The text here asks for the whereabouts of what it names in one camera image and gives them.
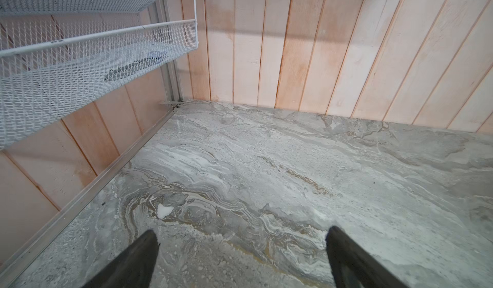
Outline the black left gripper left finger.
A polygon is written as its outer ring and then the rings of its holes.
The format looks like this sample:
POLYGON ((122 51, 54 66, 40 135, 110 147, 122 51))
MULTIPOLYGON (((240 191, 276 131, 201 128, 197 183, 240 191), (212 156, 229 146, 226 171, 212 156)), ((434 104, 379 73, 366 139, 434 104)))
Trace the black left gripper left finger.
POLYGON ((153 230, 147 230, 106 265, 84 287, 149 287, 160 244, 153 230))

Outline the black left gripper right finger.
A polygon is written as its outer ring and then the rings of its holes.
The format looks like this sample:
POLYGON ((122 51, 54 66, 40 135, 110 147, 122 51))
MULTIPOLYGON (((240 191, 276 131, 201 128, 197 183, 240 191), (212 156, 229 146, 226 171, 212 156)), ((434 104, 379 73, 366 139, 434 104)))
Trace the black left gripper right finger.
POLYGON ((326 235, 326 252, 336 287, 407 286, 338 226, 326 235))

